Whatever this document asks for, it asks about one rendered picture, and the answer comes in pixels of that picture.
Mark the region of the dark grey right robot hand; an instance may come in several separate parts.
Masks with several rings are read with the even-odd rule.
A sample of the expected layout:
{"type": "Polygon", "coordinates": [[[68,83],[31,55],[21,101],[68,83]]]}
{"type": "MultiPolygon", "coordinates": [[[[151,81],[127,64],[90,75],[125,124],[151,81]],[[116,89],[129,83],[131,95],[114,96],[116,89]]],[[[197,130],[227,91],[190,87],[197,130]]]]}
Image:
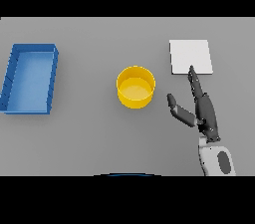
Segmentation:
{"type": "Polygon", "coordinates": [[[188,71],[191,93],[195,103],[195,113],[189,112],[180,106],[172,94],[166,96],[170,113],[179,121],[189,127],[197,127],[198,131],[206,137],[207,142],[220,141],[216,113],[212,101],[200,84],[194,67],[190,66],[188,71]]]}

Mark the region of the yellow round bowl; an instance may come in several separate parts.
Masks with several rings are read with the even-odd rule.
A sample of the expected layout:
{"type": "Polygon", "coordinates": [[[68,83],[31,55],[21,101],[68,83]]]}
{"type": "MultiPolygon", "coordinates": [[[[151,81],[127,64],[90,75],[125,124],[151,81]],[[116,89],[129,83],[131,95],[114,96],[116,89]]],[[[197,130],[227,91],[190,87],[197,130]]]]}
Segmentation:
{"type": "Polygon", "coordinates": [[[150,70],[134,65],[123,69],[116,80],[120,102],[129,109],[143,109],[153,97],[155,78],[150,70]]]}

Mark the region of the blue rectangular tray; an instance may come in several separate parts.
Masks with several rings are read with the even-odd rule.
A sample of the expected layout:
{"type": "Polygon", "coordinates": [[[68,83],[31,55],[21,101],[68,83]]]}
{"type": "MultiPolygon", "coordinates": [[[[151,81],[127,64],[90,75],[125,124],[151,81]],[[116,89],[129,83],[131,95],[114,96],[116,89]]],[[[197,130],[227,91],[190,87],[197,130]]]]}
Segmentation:
{"type": "Polygon", "coordinates": [[[55,44],[13,44],[0,92],[0,112],[49,114],[58,56],[55,44]]]}

